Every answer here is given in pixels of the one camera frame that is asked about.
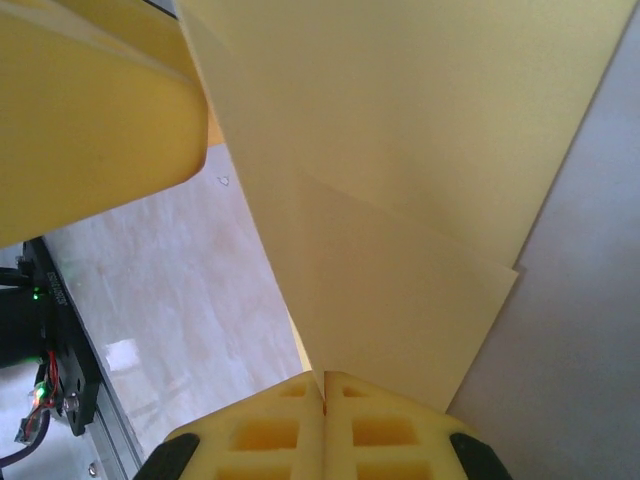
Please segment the aluminium mounting rail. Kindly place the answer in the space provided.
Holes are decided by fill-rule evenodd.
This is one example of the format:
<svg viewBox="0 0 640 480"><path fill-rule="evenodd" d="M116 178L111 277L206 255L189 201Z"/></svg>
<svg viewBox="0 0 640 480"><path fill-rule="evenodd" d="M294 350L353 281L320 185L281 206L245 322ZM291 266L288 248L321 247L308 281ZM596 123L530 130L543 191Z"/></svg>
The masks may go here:
<svg viewBox="0 0 640 480"><path fill-rule="evenodd" d="M85 430L98 452L101 462L100 477L103 480L132 480L144 463L141 447L132 433L129 421L125 418L119 400L107 378L106 370L100 362L97 350L74 303L67 281L54 258L53 261L71 295L102 375L94 419Z"/></svg>

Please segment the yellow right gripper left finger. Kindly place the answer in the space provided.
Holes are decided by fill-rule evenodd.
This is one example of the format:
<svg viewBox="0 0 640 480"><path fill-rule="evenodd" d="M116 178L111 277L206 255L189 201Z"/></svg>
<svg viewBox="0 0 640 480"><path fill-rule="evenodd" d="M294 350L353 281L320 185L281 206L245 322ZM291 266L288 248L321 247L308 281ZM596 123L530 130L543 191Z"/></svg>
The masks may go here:
<svg viewBox="0 0 640 480"><path fill-rule="evenodd" d="M174 429L133 480L323 480L324 402L311 372Z"/></svg>

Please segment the left controller circuit board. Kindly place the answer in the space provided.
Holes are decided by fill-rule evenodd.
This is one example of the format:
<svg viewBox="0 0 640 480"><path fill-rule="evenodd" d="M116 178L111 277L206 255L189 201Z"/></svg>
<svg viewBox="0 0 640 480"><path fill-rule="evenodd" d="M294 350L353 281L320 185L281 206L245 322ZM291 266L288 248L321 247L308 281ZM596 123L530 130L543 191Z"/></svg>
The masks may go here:
<svg viewBox="0 0 640 480"><path fill-rule="evenodd" d="M23 445L31 445L41 429L44 414L55 407L55 388L48 379L35 384L31 396L31 410L21 420L14 441Z"/></svg>

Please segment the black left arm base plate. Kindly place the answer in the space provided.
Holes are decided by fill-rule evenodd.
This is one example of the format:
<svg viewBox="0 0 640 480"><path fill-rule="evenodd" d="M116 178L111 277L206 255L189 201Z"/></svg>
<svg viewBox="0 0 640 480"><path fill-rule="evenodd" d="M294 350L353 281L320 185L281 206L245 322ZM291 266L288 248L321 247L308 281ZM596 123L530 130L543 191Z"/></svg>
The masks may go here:
<svg viewBox="0 0 640 480"><path fill-rule="evenodd" d="M23 244L23 257L33 265L28 305L44 321L45 344L55 353L59 372L58 395L75 397L78 406L65 413L71 432L79 437L93 422L102 375L81 319L45 239Z"/></svg>

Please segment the yellow paper sheet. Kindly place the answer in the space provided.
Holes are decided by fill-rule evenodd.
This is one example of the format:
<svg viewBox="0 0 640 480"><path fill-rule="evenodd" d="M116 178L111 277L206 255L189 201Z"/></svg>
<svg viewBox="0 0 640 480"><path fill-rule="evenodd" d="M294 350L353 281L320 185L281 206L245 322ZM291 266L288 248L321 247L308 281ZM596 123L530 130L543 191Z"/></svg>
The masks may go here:
<svg viewBox="0 0 640 480"><path fill-rule="evenodd" d="M174 0L317 378L451 403L637 0Z"/></svg>

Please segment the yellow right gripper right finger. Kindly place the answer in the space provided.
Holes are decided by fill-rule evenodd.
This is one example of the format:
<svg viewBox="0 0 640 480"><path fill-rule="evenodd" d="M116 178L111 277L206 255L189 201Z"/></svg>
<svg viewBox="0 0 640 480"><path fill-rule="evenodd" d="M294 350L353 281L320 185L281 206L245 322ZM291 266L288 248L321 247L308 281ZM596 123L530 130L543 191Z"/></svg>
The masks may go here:
<svg viewBox="0 0 640 480"><path fill-rule="evenodd" d="M342 372L324 386L325 480L513 480L450 415Z"/></svg>

